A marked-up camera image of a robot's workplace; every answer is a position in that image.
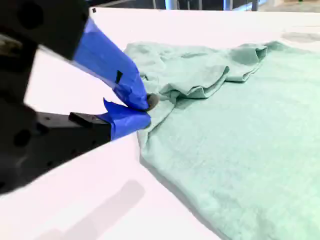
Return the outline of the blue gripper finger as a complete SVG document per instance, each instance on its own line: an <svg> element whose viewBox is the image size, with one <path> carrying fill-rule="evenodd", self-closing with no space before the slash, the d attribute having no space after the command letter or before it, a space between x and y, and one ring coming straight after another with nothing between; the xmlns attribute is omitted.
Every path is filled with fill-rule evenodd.
<svg viewBox="0 0 320 240"><path fill-rule="evenodd" d="M103 104L106 109L103 114L38 114L39 175L113 140L142 130L151 123L151 118L145 111L107 100L104 100Z"/></svg>
<svg viewBox="0 0 320 240"><path fill-rule="evenodd" d="M0 89L22 101L38 47L102 80L129 108L151 110L136 64L96 25L84 0L3 0L0 3Z"/></svg>

